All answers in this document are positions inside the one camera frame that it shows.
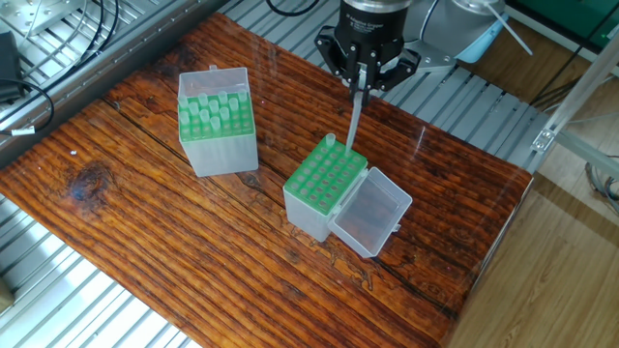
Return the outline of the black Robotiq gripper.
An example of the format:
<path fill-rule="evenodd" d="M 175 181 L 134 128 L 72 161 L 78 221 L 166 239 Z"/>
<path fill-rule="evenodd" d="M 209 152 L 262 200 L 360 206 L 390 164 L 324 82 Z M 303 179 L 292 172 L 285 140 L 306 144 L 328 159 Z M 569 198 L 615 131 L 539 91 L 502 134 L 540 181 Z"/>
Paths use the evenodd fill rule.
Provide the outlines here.
<path fill-rule="evenodd" d="M 314 39 L 331 73 L 359 91 L 360 63 L 370 54 L 376 64 L 368 68 L 368 89 L 390 91 L 412 76 L 422 56 L 403 48 L 403 28 L 407 9 L 391 13 L 369 13 L 355 8 L 339 9 L 339 27 L 322 27 Z"/>

